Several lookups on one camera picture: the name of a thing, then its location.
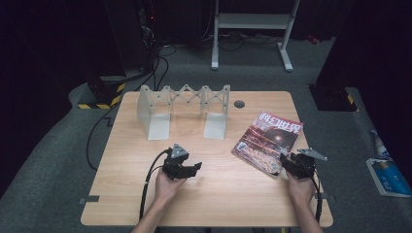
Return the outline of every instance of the wooden tabletop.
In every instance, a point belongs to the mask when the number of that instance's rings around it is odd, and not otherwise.
[[[270,178],[237,158],[230,151],[260,111],[299,121],[292,97],[285,91],[231,91],[224,140],[203,137],[204,118],[194,103],[177,103],[171,117],[168,140],[147,140],[137,118],[139,92],[124,94],[115,124],[104,150],[87,202],[84,225],[135,225],[139,219],[142,190],[155,157],[178,143],[190,153],[184,165],[202,162],[196,177],[180,188],[159,226],[297,226],[297,218],[282,177]],[[236,100],[245,102],[237,109]],[[292,151],[306,149],[304,133]],[[163,164],[165,155],[157,165]],[[154,172],[146,199],[147,210],[154,200]],[[316,201],[311,203],[313,211]],[[324,200],[321,226],[333,223]]]

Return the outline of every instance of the magazine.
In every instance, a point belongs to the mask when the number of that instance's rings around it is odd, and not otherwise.
[[[411,197],[412,190],[396,164],[391,160],[369,158],[366,160],[370,175],[383,196]]]
[[[291,152],[303,123],[260,112],[231,151],[276,178],[282,170],[281,153]]]

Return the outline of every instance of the hand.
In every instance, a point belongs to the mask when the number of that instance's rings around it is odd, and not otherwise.
[[[295,205],[309,205],[315,195],[315,186],[311,179],[298,180],[291,173],[287,172],[289,178],[289,194]]]
[[[155,179],[155,195],[154,201],[167,205],[176,196],[179,187],[187,179],[170,180],[160,168]]]

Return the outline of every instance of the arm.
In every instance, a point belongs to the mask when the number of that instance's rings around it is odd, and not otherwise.
[[[310,201],[315,194],[315,187],[310,179],[298,180],[289,172],[289,193],[297,214],[297,220],[302,232],[318,233],[324,232],[321,225],[316,221],[310,208]]]
[[[149,207],[145,215],[140,219],[139,223],[133,228],[132,233],[149,233],[155,232],[160,218],[164,211],[169,206],[170,202],[175,197],[179,187],[186,179],[172,181],[164,172],[159,169],[155,179],[155,195],[154,202]]]

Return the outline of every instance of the table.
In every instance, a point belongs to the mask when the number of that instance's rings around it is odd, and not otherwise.
[[[251,28],[251,29],[282,29],[285,30],[284,40],[278,43],[279,53],[284,62],[285,70],[292,72],[293,67],[286,51],[292,32],[294,19],[300,0],[294,0],[290,14],[234,14],[219,12],[219,0],[216,0],[214,41],[212,49],[212,70],[219,69],[219,29],[220,28]]]
[[[139,92],[124,94],[115,124],[104,150],[82,215],[84,225],[134,225],[138,222],[144,181],[155,157],[180,144],[190,153],[184,165],[203,162],[196,177],[181,187],[160,220],[159,226],[297,226],[287,182],[273,179],[230,153],[255,117],[262,110],[279,117],[299,120],[292,97],[285,91],[231,91],[224,140],[203,138],[204,121],[199,107],[175,103],[168,140],[147,140],[137,118]],[[243,100],[237,109],[234,101]],[[301,134],[292,151],[308,148]],[[155,175],[152,176],[145,211],[153,202]],[[316,200],[312,200],[316,209]],[[321,226],[333,223],[324,200]]]

